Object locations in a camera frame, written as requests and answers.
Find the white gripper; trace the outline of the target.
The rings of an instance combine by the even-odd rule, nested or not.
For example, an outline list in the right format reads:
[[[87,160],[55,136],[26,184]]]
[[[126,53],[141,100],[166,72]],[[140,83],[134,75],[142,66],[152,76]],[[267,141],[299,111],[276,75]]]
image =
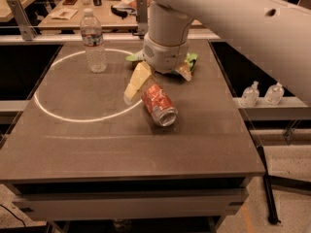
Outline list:
[[[152,67],[161,74],[169,74],[176,70],[186,81],[190,81],[192,74],[186,61],[189,42],[185,41],[177,47],[162,46],[154,42],[149,34],[145,35],[143,57],[145,61],[137,64],[130,78],[123,100],[127,105],[137,102],[143,91],[155,83]]]

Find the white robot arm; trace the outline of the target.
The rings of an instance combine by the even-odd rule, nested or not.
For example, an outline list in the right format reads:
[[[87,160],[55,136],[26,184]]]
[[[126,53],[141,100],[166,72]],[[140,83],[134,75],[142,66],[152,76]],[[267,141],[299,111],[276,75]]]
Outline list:
[[[311,105],[311,13],[282,0],[152,0],[135,56],[167,74],[180,68],[198,20]]]

